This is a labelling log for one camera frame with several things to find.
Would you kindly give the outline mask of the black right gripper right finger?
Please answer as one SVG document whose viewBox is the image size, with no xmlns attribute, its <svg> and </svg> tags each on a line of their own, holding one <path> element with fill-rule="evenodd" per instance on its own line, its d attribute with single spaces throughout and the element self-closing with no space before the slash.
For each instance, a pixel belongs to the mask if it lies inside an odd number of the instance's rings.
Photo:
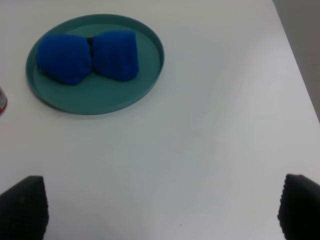
<svg viewBox="0 0 320 240">
<path fill-rule="evenodd" d="M 277 218 L 286 240 L 318 240 L 320 185 L 302 174 L 287 174 Z"/>
</svg>

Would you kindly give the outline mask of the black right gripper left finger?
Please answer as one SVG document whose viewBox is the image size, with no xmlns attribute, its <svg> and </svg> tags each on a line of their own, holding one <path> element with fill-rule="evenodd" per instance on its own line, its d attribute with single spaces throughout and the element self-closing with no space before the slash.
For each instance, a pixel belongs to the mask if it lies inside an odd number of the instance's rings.
<svg viewBox="0 0 320 240">
<path fill-rule="evenodd" d="M 49 223 L 44 178 L 31 175 L 0 195 L 0 238 L 42 240 Z"/>
</svg>

